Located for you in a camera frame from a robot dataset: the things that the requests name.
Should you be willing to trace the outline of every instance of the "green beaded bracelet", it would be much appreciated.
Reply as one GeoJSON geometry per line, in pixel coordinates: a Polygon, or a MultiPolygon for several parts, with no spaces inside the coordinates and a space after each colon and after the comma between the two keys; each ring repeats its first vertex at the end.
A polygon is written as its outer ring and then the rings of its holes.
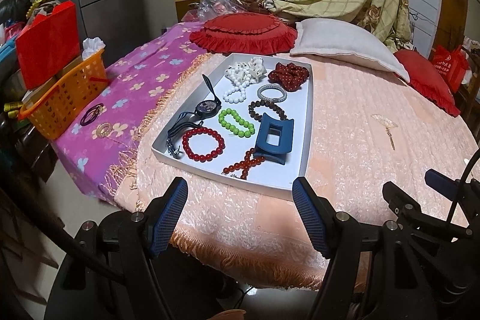
{"type": "Polygon", "coordinates": [[[230,109],[230,108],[224,109],[218,114],[218,123],[222,127],[232,131],[232,133],[234,135],[236,135],[238,137],[241,137],[241,138],[242,137],[249,138],[251,135],[255,134],[255,126],[253,124],[249,123],[248,121],[245,121],[243,118],[241,118],[236,110],[233,110],[233,109],[230,109]],[[225,121],[225,116],[226,115],[231,115],[239,125],[242,125],[243,127],[245,127],[248,130],[246,130],[246,131],[239,130],[235,125],[231,124],[230,122],[225,121]]]}

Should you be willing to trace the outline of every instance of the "floor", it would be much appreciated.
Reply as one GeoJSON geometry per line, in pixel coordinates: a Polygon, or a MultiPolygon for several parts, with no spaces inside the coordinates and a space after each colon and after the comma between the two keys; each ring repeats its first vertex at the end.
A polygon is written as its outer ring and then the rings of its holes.
{"type": "MultiPolygon", "coordinates": [[[[64,167],[57,162],[55,170],[43,188],[40,202],[62,219],[65,230],[75,236],[86,220],[100,222],[106,215],[117,210],[116,207],[101,202],[96,198],[84,196],[77,189],[64,167]]],[[[21,222],[21,231],[25,245],[37,253],[43,252],[58,264],[61,264],[65,253],[37,229],[21,222]]],[[[7,262],[17,286],[28,293],[36,294],[48,300],[57,270],[37,263],[28,257],[20,262],[6,253],[7,262]]],[[[222,300],[225,309],[231,309],[239,299],[238,296],[222,300]]],[[[252,289],[244,298],[241,308],[247,311],[246,320],[290,320],[306,318],[313,304],[316,292],[308,290],[252,289]]],[[[42,320],[45,306],[21,299],[24,307],[34,320],[42,320]]]]}

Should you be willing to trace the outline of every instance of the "red ruffled pillow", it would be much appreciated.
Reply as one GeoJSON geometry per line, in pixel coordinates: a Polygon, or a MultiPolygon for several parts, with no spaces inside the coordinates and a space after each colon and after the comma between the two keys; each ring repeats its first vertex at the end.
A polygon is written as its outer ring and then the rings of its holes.
{"type": "Polygon", "coordinates": [[[450,89],[432,63],[409,49],[402,49],[394,55],[409,73],[411,87],[453,117],[460,114],[450,89]]]}
{"type": "Polygon", "coordinates": [[[218,16],[190,34],[190,41],[207,51],[252,55],[288,52],[296,39],[297,31],[277,17],[257,13],[218,16]]]}

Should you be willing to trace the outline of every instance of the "floral quilt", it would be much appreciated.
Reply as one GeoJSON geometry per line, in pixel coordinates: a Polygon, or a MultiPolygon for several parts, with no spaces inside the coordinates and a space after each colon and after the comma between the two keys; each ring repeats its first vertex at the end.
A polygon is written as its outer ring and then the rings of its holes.
{"type": "Polygon", "coordinates": [[[82,193],[113,202],[118,184],[114,175],[107,173],[127,151],[136,150],[136,130],[146,113],[155,108],[195,57],[205,53],[189,41],[190,32],[201,27],[200,22],[177,24],[112,64],[106,70],[110,85],[52,143],[82,193]],[[100,116],[81,126],[86,111],[99,103],[104,105],[100,116]],[[99,137],[97,127],[104,123],[111,131],[107,137],[99,137]]]}

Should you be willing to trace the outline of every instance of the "white pillow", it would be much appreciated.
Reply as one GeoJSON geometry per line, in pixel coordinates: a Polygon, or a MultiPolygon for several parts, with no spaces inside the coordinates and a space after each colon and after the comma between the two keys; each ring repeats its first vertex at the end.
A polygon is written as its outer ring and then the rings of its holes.
{"type": "Polygon", "coordinates": [[[292,55],[319,55],[380,71],[396,72],[410,82],[408,72],[373,34],[337,19],[311,18],[297,22],[292,55]]]}

